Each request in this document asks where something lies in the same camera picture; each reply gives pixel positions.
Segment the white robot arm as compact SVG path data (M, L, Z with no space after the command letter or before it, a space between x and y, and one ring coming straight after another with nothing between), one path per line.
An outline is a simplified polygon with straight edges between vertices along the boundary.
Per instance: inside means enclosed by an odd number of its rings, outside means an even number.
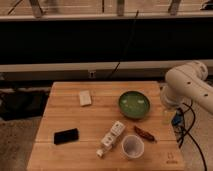
M208 68L200 61L188 62L167 71L166 84L160 92L163 124L171 123L184 98L191 99L213 115L213 87L205 82L207 76Z

